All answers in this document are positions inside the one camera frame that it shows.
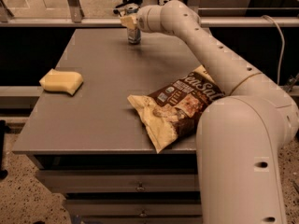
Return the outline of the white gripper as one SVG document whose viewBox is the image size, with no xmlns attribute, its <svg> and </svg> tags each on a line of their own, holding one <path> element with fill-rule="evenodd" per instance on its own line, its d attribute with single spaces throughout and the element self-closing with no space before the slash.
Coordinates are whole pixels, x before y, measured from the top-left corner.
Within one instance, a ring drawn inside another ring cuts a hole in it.
<svg viewBox="0 0 299 224">
<path fill-rule="evenodd" d="M 137 27 L 146 33 L 161 33 L 161 10 L 158 5 L 145 6 L 138 10 L 137 15 L 129 14 L 120 17 L 121 25 L 128 29 L 136 29 Z"/>
</svg>

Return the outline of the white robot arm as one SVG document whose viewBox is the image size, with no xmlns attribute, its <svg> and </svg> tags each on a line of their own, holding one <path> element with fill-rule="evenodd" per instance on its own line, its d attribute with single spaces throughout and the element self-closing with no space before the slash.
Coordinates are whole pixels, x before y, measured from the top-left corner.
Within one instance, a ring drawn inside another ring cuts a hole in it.
<svg viewBox="0 0 299 224">
<path fill-rule="evenodd" d="M 164 91 L 128 100 L 156 150 L 196 122 L 203 224 L 287 224 L 278 151 L 298 131 L 291 96 L 200 25 L 183 3 L 121 17 L 132 30 L 180 38 L 200 67 Z"/>
</svg>

